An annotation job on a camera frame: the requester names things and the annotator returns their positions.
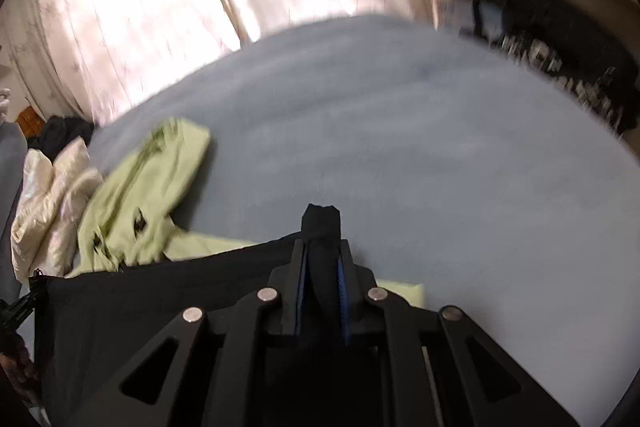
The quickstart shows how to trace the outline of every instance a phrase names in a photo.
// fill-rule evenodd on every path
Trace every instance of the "green clothing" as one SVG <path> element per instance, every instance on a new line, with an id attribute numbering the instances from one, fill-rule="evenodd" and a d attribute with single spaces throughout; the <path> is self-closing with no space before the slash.
<path id="1" fill-rule="evenodd" d="M 212 255 L 247 246 L 178 229 L 169 217 L 198 171 L 209 131 L 171 119 L 127 156 L 89 201 L 78 229 L 80 265 L 90 271 Z"/>

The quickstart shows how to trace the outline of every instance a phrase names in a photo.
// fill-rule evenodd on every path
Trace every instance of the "light blue bedsheet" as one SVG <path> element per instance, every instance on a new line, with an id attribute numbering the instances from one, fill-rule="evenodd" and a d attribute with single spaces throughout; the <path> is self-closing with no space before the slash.
<path id="1" fill-rule="evenodd" d="M 22 165 L 27 140 L 17 123 L 0 123 L 0 299 L 18 298 L 20 283 L 15 280 L 11 261 L 11 224 L 22 185 Z"/>
<path id="2" fill-rule="evenodd" d="M 178 225 L 261 242 L 334 204 L 357 261 L 461 306 L 585 427 L 640 367 L 638 163 L 484 46 L 381 16 L 294 28 L 99 130 L 92 161 L 170 116 L 217 141 Z"/>

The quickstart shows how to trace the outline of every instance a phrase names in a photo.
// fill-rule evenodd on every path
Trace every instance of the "clothes pile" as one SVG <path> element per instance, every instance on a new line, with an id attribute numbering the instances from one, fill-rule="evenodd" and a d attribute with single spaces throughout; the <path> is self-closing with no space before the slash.
<path id="1" fill-rule="evenodd" d="M 39 149 L 51 161 L 55 160 L 68 143 L 81 137 L 88 146 L 94 133 L 94 124 L 82 118 L 52 116 L 39 136 L 28 138 L 29 149 Z"/>
<path id="2" fill-rule="evenodd" d="M 637 126 L 640 105 L 635 97 L 616 96 L 612 77 L 615 68 L 607 68 L 596 80 L 562 69 L 562 58 L 545 42 L 526 32 L 503 34 L 491 42 L 491 48 L 518 64 L 526 65 L 551 78 L 554 85 L 572 95 L 585 109 L 599 117 L 615 133 Z"/>
<path id="3" fill-rule="evenodd" d="M 24 160 L 22 193 L 11 227 L 15 278 L 26 283 L 36 271 L 61 277 L 76 249 L 76 227 L 102 176 L 89 165 L 81 137 L 53 163 L 30 149 Z"/>
<path id="4" fill-rule="evenodd" d="M 25 283 L 34 273 L 74 277 L 203 257 L 251 244 L 185 232 L 170 217 L 209 146 L 206 128 L 187 120 L 166 121 L 103 182 L 100 172 L 90 166 L 81 136 L 53 162 L 47 157 L 46 152 L 52 155 L 63 139 L 60 136 L 82 129 L 66 122 L 65 126 L 67 131 L 60 133 L 58 124 L 47 124 L 48 131 L 40 136 L 43 150 L 30 149 L 25 158 L 11 229 L 19 282 Z M 76 251 L 78 261 L 72 269 Z"/>

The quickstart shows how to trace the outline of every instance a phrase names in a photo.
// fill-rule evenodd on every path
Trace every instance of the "dark cloth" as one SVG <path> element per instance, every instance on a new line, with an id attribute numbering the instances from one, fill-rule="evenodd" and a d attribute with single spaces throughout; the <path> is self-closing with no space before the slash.
<path id="1" fill-rule="evenodd" d="M 337 225 L 339 231 L 340 221 L 333 207 L 315 209 L 305 214 L 310 219 L 303 228 L 317 242 L 327 237 L 319 237 L 311 223 L 316 230 L 335 231 Z M 226 308 L 264 287 L 273 268 L 289 263 L 300 237 L 295 233 L 255 247 L 180 263 L 131 267 L 122 273 L 47 278 L 47 300 L 36 309 L 35 361 L 52 425 L 64 425 L 88 396 L 183 309 Z M 339 232 L 328 244 L 336 240 Z M 317 244 L 313 250 L 316 256 L 322 253 Z M 335 273 L 327 277 L 335 279 Z M 313 281 L 325 284 L 327 277 L 310 274 L 305 301 L 315 301 Z M 312 307 L 318 315 L 303 321 L 303 330 L 313 324 L 316 330 L 310 338 L 322 339 L 318 328 L 324 327 L 324 310 L 319 310 L 317 301 Z M 212 365 L 214 343 L 198 349 L 196 366 Z M 295 350 L 271 347 L 264 351 L 262 364 L 264 378 L 257 378 L 252 402 L 252 411 L 261 413 L 252 418 L 252 425 L 381 424 L 379 362 L 370 349 L 335 346 L 331 341 L 322 346 L 305 343 Z M 180 425 L 199 426 L 209 403 L 210 376 L 202 369 L 199 372 L 199 377 L 188 380 L 190 387 L 182 390 L 181 396 L 195 404 L 184 407 L 181 402 Z"/>
<path id="2" fill-rule="evenodd" d="M 27 140 L 29 149 L 39 149 L 51 161 L 62 151 L 66 145 L 82 137 L 88 146 L 94 133 L 94 124 L 84 121 L 82 118 L 62 118 L 52 116 L 47 120 L 39 136 Z"/>
<path id="3" fill-rule="evenodd" d="M 582 107 L 603 120 L 615 133 L 622 135 L 638 126 L 640 91 L 633 84 L 616 81 L 612 76 L 614 67 L 590 79 L 564 68 L 558 52 L 527 32 L 503 34 L 490 45 L 517 63 L 551 77 L 556 87 L 575 97 Z"/>

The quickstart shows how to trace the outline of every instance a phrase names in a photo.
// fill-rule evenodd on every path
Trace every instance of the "wall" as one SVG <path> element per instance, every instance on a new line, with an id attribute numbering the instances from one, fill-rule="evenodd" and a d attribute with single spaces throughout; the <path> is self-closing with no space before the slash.
<path id="1" fill-rule="evenodd" d="M 20 111 L 28 107 L 29 102 L 24 97 L 18 79 L 10 67 L 9 57 L 4 47 L 0 50 L 0 87 L 8 87 L 11 89 L 7 120 L 15 121 Z"/>

